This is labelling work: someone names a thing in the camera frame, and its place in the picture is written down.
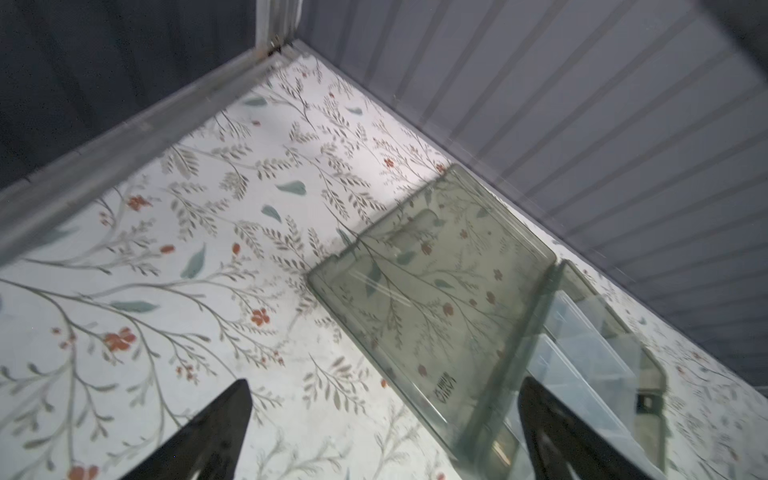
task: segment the dark gray wall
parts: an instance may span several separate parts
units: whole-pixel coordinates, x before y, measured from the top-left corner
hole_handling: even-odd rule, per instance
[[[255,3],[3,2],[0,187],[252,48]]]
[[[684,0],[315,0],[300,24],[321,55],[761,386],[768,91],[760,56],[739,49],[749,34]]]

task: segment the transparent plastic tray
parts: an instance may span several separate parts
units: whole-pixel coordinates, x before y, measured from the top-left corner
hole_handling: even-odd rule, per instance
[[[589,386],[633,431],[641,356],[640,343],[634,336],[628,333],[604,339],[594,323],[561,290],[554,293],[545,329]]]
[[[591,279],[580,272],[572,262],[566,260],[561,264],[561,274],[553,290],[566,292],[609,343],[631,332],[627,324],[591,285]],[[622,355],[621,348],[616,345],[613,347]],[[622,358],[634,370],[634,361]],[[637,389],[637,414],[632,435],[642,445],[651,462],[664,469],[667,428],[662,412],[664,393],[667,391],[667,375],[654,354],[645,347],[641,348]]]
[[[534,338],[534,352],[528,364],[528,373],[541,382],[576,415],[609,441],[619,452],[638,465],[653,478],[664,478],[647,458],[644,450],[632,438],[624,423],[611,411],[603,399],[587,384],[577,368],[546,335]],[[520,443],[515,453],[509,478],[525,480],[532,474],[525,438],[520,421],[518,397],[505,417],[505,426]]]
[[[472,458],[555,254],[460,166],[340,235],[310,289],[449,454]]]

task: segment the floral shelf liner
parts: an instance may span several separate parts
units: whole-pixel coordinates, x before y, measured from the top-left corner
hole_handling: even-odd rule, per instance
[[[450,162],[309,57],[105,191],[0,269],[0,479],[120,478],[237,378],[238,479],[458,478],[304,282]],[[768,479],[766,399],[511,211],[667,370],[668,477]]]

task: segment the white surface with leaf print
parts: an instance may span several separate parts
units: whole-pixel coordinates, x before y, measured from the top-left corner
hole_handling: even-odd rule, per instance
[[[0,270],[0,478],[119,478],[234,379],[236,478],[457,478],[303,273],[449,161],[314,58]],[[573,260],[669,375],[669,478],[768,479],[768,403]]]

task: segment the green leaf print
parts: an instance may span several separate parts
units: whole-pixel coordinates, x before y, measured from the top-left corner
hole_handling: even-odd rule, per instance
[[[27,449],[27,450],[29,450],[29,449],[36,449],[40,445],[45,445],[46,443],[48,443],[48,441],[50,439],[51,439],[51,437],[43,437],[42,439],[30,440],[29,442],[26,442],[24,444],[24,448]]]
[[[395,258],[395,261],[400,265],[408,265],[416,256],[416,252],[403,252]]]
[[[193,279],[203,269],[205,264],[205,243],[203,248],[199,252],[190,257],[190,261],[187,262],[187,266],[181,272],[181,278]]]
[[[277,213],[275,207],[272,207],[271,205],[264,205],[264,207],[261,209],[261,213],[267,215],[268,217],[272,217],[280,223],[283,222],[283,219],[280,218],[280,214]]]
[[[306,195],[306,187],[304,186],[304,182],[298,180],[295,182],[290,182],[289,184],[277,185],[277,190],[288,192],[289,194],[301,196]]]
[[[264,97],[249,98],[248,100],[245,100],[243,103],[248,105],[249,107],[264,107],[266,106],[266,98]]]
[[[143,300],[136,300],[135,302],[112,302],[110,303],[110,306],[116,310],[131,313],[151,312],[159,307],[159,305],[153,305],[152,303],[147,303]]]
[[[366,279],[366,293],[368,296],[373,295],[376,291],[376,286],[379,285],[379,281],[382,279],[382,271],[379,265],[376,263],[371,266],[371,271],[368,272],[368,278]]]

